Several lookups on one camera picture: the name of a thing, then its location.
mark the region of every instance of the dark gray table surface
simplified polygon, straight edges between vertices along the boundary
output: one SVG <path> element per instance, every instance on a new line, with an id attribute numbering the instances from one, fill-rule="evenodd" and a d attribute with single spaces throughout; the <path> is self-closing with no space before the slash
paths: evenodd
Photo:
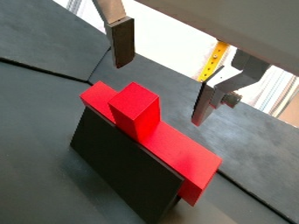
<path id="1" fill-rule="evenodd" d="M 121 69 L 109 54 L 89 82 L 120 90 L 134 81 L 161 97 L 162 119 L 221 158 L 220 171 L 286 219 L 299 222 L 299 129 L 244 103 L 221 106 L 200 127 L 190 123 L 200 83 L 137 55 Z"/>
<path id="2" fill-rule="evenodd" d="M 0 223 L 142 223 L 69 147 L 85 83 L 0 62 Z M 286 223 L 218 174 L 161 223 Z"/>
<path id="3" fill-rule="evenodd" d="M 105 35 L 52 0 L 0 1 L 0 59 L 86 80 Z"/>

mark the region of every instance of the red block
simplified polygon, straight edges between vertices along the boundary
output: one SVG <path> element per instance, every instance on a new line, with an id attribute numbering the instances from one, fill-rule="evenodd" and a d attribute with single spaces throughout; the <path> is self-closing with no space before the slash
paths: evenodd
<path id="1" fill-rule="evenodd" d="M 108 107 L 108 101 L 114 97 L 117 91 L 102 82 L 97 82 L 81 95 L 80 99 L 85 106 L 96 110 L 112 123 L 114 117 L 112 116 Z"/>
<path id="2" fill-rule="evenodd" d="M 220 166 L 220 157 L 165 122 L 140 144 L 184 177 L 178 195 L 193 206 Z"/>
<path id="3" fill-rule="evenodd" d="M 160 122 L 158 95 L 130 83 L 108 101 L 116 126 L 140 142 Z"/>
<path id="4" fill-rule="evenodd" d="M 80 97 L 84 104 L 104 115 L 184 177 L 178 195 L 193 206 L 221 159 L 160 121 L 157 95 L 136 83 L 117 94 L 98 82 Z"/>

